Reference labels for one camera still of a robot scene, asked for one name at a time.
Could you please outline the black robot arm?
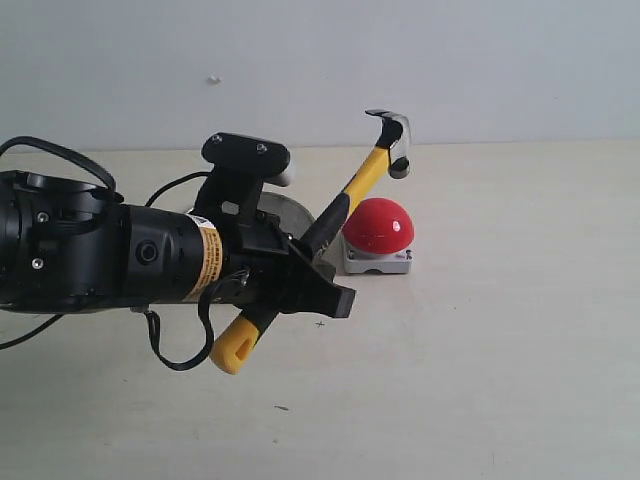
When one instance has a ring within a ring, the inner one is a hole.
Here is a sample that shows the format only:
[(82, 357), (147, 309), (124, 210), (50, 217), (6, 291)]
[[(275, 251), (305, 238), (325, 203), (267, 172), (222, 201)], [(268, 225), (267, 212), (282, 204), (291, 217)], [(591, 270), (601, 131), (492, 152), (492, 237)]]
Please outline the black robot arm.
[(216, 303), (349, 315), (355, 293), (305, 256), (257, 203), (262, 180), (224, 167), (194, 210), (127, 204), (108, 188), (26, 171), (1, 176), (1, 306), (35, 314)]

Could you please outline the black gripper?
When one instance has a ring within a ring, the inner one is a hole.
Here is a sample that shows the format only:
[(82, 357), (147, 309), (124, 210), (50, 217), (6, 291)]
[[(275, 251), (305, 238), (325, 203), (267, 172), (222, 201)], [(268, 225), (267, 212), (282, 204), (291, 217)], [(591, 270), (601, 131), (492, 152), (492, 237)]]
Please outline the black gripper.
[(281, 311), (287, 276), (287, 312), (348, 318), (356, 291), (336, 284), (326, 267), (318, 267), (309, 249), (280, 228), (280, 218), (257, 210), (249, 219), (219, 215), (224, 277), (240, 278), (223, 286), (221, 304)]

